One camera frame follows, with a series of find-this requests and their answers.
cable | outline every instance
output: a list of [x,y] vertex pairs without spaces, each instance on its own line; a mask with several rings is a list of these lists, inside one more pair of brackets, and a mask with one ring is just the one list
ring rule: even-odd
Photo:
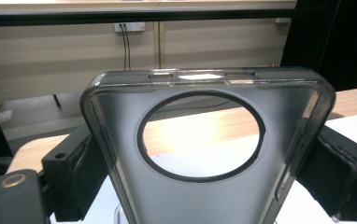
[[121,32],[122,32],[122,38],[123,38],[123,48],[124,48],[124,58],[123,58],[123,70],[126,71],[126,39],[125,39],[125,32],[123,31],[123,26],[120,23],[120,27],[121,27]]
[[318,70],[317,71],[319,71],[321,69],[321,61],[323,61],[324,53],[325,53],[325,51],[327,49],[327,44],[328,44],[329,39],[330,39],[331,31],[333,30],[333,26],[336,23],[336,15],[338,14],[338,10],[339,10],[340,5],[341,5],[341,0],[338,0],[338,3],[336,4],[336,12],[334,14],[333,20],[331,21],[330,29],[327,32],[326,41],[325,41],[324,46],[323,46],[323,50],[322,50],[322,53],[321,53],[321,60],[319,61]]
[[129,45],[129,37],[128,37],[128,31],[126,29],[126,24],[123,25],[123,28],[125,29],[125,35],[126,35],[126,44],[128,47],[128,65],[129,65],[129,71],[132,70],[131,64],[130,64],[130,45]]

phone case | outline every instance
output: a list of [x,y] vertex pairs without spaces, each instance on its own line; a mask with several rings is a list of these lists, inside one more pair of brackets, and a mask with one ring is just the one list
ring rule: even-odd
[[[147,121],[163,106],[193,96],[200,99],[196,105],[210,97],[233,101],[256,120],[255,149],[231,170],[178,174],[158,163],[176,152],[148,155],[143,135]],[[81,110],[129,223],[270,224],[334,102],[332,86],[306,68],[160,69],[96,77],[81,97]],[[235,125],[241,118],[234,120]],[[189,144],[182,137],[185,132],[170,137]],[[210,169],[231,163],[224,157],[231,153],[229,146],[216,154]],[[232,158],[241,159],[240,149]],[[202,156],[197,159],[203,162]],[[197,164],[181,162],[178,168],[184,170]]]

circular camera cutout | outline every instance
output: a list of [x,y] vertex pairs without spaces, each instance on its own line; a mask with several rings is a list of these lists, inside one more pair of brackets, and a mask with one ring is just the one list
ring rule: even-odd
[[155,170],[176,179],[234,175],[257,158],[264,135],[260,122],[252,107],[233,97],[176,97],[146,116],[140,151]]

wooden tabletop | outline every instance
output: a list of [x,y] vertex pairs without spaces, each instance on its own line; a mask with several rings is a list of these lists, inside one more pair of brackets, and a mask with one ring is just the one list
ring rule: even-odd
[[[253,120],[252,116],[249,116],[248,111],[244,110],[243,108],[233,108],[227,109],[223,111],[216,112],[208,112],[198,115],[190,115],[185,117],[180,117],[178,119],[164,119],[149,122],[146,126],[144,132],[144,139],[146,146],[152,146],[149,149],[149,155],[156,155],[160,153],[165,153],[172,150],[178,150],[177,147],[184,147],[184,148],[194,148],[199,147],[198,145],[191,146],[193,144],[192,141],[188,145],[182,145],[185,143],[180,142],[173,142],[170,147],[166,146],[166,142],[161,142],[161,137],[169,139],[169,136],[176,136],[176,134],[185,134],[186,138],[192,138],[196,136],[197,140],[201,135],[194,133],[207,133],[208,137],[212,136],[213,143],[217,144],[231,144],[236,141],[236,139],[242,139],[253,134],[258,133],[258,126]],[[339,91],[336,93],[336,105],[333,109],[333,112],[329,119],[337,119],[343,117],[349,117],[357,115],[357,89],[350,90],[350,91]],[[237,116],[241,118],[248,118],[248,119],[235,119]],[[192,129],[186,131],[182,131],[180,129],[180,125],[182,126],[185,122],[204,122],[205,125],[198,125],[199,128],[202,129]],[[213,133],[213,130],[218,130],[223,123],[229,124],[235,122],[237,126],[246,124],[246,129],[236,129],[233,128],[229,132],[223,132],[223,134],[218,134],[218,137],[214,137],[216,134]],[[63,141],[67,135],[60,135],[60,136],[53,136],[48,138],[37,139],[32,142],[27,143],[23,147],[19,149],[13,162],[11,163],[8,172],[13,172],[20,169],[34,169],[36,171],[42,170],[42,165],[40,160],[55,146],[57,146],[61,141]]]

electrical outlet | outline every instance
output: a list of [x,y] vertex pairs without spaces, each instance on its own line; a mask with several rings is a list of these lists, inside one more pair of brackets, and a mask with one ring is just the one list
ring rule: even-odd
[[145,31],[146,30],[146,23],[141,22],[120,22],[114,23],[115,32],[120,33],[122,32],[122,28],[126,25],[126,32],[136,32],[136,31]]

